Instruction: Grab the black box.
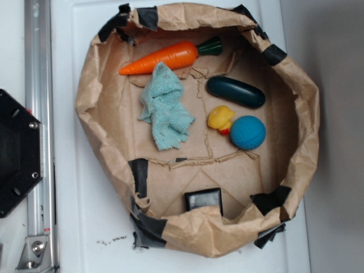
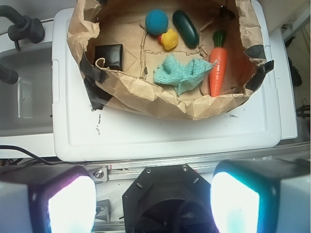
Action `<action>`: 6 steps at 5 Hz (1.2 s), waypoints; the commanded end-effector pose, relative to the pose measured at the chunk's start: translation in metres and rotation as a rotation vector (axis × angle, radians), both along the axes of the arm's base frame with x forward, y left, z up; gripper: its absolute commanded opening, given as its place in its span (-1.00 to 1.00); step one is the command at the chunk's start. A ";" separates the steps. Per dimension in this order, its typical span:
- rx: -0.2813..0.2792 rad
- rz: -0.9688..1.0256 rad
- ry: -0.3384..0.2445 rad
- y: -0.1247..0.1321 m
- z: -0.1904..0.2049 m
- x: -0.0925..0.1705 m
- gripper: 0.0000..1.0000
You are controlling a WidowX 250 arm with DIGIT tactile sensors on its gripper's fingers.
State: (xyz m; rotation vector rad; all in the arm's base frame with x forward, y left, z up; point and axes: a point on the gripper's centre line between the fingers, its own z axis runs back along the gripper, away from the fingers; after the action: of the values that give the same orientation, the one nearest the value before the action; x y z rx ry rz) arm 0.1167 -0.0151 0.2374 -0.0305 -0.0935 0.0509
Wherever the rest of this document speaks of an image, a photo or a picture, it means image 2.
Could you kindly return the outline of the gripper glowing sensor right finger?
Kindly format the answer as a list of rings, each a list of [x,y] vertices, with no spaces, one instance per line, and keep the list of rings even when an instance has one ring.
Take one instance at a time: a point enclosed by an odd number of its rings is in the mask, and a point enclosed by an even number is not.
[[[309,233],[311,162],[223,160],[214,170],[210,205],[221,233]]]

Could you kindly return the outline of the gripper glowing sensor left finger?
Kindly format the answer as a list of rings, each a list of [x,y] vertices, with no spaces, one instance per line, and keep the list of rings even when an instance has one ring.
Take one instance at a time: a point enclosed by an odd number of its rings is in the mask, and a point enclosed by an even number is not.
[[[96,186],[82,166],[2,166],[2,233],[89,233]]]

